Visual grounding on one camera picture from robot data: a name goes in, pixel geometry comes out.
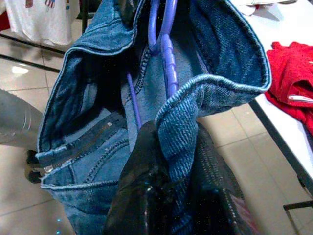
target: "red garment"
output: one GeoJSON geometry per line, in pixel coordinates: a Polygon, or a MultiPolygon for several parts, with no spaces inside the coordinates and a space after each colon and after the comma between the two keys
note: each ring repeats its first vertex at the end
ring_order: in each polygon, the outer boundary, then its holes
{"type": "Polygon", "coordinates": [[[297,42],[284,47],[274,42],[272,48],[267,52],[272,85],[265,96],[313,135],[313,47],[297,42]]]}
{"type": "Polygon", "coordinates": [[[5,11],[2,13],[2,15],[0,15],[0,32],[8,28],[10,28],[10,23],[9,23],[8,15],[5,11]]]}

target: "white table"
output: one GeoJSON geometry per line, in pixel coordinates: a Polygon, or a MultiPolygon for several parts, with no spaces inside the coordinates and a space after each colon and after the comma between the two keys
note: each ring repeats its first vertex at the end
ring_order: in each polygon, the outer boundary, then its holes
{"type": "MultiPolygon", "coordinates": [[[[293,41],[313,46],[313,5],[298,0],[289,5],[275,4],[271,11],[259,9],[254,15],[245,16],[265,51],[271,49],[274,41],[283,46],[293,41]]],[[[250,105],[313,195],[313,153],[302,124],[268,102],[264,94],[250,105]]]]}

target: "plastic hanger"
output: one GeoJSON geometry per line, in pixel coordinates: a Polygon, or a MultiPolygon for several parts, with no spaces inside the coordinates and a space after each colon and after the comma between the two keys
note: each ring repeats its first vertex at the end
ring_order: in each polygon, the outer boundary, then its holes
{"type": "MultiPolygon", "coordinates": [[[[160,6],[160,0],[151,0],[151,9],[149,15],[148,44],[152,55],[162,54],[164,82],[166,89],[166,98],[170,98],[178,89],[178,78],[176,73],[176,63],[174,57],[173,44],[170,39],[170,33],[175,18],[177,0],[167,0],[163,15],[163,21],[159,36],[157,38],[157,12],[160,6]]],[[[134,91],[133,81],[130,73],[127,73],[127,80],[130,87],[133,108],[138,130],[141,128],[139,108],[134,91]]]]}

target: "gray pole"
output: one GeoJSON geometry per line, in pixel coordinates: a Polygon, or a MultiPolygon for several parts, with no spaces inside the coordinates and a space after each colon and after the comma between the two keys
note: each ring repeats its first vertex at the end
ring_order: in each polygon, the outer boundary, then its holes
{"type": "Polygon", "coordinates": [[[42,113],[0,89],[0,144],[36,151],[42,113]]]}

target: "denim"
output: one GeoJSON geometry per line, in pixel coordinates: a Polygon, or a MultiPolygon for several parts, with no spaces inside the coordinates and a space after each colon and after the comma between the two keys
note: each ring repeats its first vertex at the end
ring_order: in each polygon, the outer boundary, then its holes
{"type": "Polygon", "coordinates": [[[123,71],[131,71],[142,123],[155,120],[176,185],[173,234],[192,229],[185,207],[197,117],[247,103],[270,87],[263,47],[228,0],[178,1],[171,39],[179,90],[166,100],[161,56],[147,46],[149,9],[149,1],[139,1],[128,28],[117,1],[103,1],[66,52],[45,110],[36,156],[50,172],[42,188],[63,203],[77,235],[101,233],[136,141],[123,71]]]}

